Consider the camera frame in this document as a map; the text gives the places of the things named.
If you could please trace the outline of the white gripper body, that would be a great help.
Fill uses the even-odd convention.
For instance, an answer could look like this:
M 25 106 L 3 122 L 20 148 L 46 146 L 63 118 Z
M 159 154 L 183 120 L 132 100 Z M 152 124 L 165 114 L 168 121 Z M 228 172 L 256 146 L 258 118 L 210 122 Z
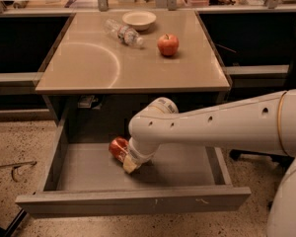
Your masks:
M 129 139 L 128 153 L 137 164 L 148 162 L 159 148 L 158 143 L 141 142 L 133 137 Z

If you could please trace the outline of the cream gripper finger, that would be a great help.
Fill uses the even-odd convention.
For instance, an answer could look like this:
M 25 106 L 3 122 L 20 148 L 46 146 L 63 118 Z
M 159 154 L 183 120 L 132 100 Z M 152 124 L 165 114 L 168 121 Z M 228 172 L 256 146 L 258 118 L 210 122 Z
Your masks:
M 135 170 L 141 167 L 141 163 L 133 159 L 131 156 L 127 155 L 123 161 L 123 169 L 126 173 L 131 174 Z

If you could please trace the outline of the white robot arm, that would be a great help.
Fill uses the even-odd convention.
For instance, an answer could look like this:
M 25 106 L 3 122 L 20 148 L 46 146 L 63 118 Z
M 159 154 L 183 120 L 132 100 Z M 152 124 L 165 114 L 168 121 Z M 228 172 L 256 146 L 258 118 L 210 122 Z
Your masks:
M 160 145 L 199 143 L 290 156 L 267 221 L 267 237 L 296 237 L 296 89 L 180 113 L 159 98 L 135 115 L 123 168 L 130 173 L 149 161 Z

